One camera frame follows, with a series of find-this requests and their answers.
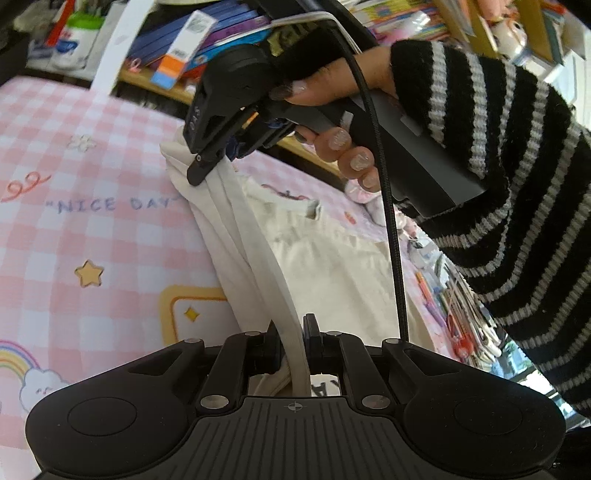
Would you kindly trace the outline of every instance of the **crosshair mark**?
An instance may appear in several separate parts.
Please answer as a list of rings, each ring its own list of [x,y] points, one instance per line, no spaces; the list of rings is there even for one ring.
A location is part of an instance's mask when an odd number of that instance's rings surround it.
[[[302,408],[304,408],[304,406],[301,403],[296,401],[291,402],[289,405],[286,405],[285,407],[289,408],[293,412],[300,411]]]

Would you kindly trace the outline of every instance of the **pink checkered blanket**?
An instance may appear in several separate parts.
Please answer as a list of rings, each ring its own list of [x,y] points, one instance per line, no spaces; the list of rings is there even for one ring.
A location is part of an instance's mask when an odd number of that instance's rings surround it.
[[[165,172],[159,143],[179,123],[45,80],[0,89],[0,480],[38,472],[24,421],[48,393],[182,338],[214,345],[238,331]],[[235,165],[384,238],[363,207],[304,173],[260,153]],[[447,353],[437,325],[428,327]]]

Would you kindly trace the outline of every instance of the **striped sleeve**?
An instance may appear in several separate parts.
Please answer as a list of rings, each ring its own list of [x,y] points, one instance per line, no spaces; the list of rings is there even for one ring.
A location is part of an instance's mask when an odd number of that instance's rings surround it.
[[[524,69],[439,43],[398,42],[406,112],[487,186],[421,219],[497,321],[591,417],[591,140]]]

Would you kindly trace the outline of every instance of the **fingernail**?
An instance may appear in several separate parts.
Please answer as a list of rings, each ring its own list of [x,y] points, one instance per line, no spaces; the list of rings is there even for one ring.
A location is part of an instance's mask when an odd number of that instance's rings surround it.
[[[373,171],[368,173],[365,178],[363,179],[363,186],[367,189],[372,189],[376,187],[379,183],[379,177],[377,172]]]
[[[299,132],[294,132],[294,137],[300,143],[305,143],[305,144],[308,143],[306,138]]]
[[[296,80],[295,82],[285,83],[279,87],[273,88],[269,92],[271,100],[285,100],[291,96],[297,95],[306,89],[306,83],[303,80]]]
[[[331,150],[340,150],[351,139],[347,130],[339,129],[337,133],[329,140],[329,148]]]
[[[355,171],[365,170],[370,165],[371,160],[365,152],[358,153],[353,157],[353,160],[351,160],[351,168]]]

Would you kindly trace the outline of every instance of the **yellow star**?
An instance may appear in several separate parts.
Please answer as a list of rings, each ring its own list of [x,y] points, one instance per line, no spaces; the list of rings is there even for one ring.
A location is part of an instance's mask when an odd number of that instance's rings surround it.
[[[191,320],[192,322],[194,322],[195,320],[197,320],[197,317],[199,316],[198,312],[195,312],[193,307],[189,307],[187,309],[187,311],[185,312],[185,317],[187,317],[189,320]]]
[[[102,283],[100,281],[100,275],[105,269],[103,267],[97,267],[90,260],[86,260],[84,265],[74,270],[76,276],[80,279],[80,286],[87,287],[88,285],[96,285],[100,287]]]

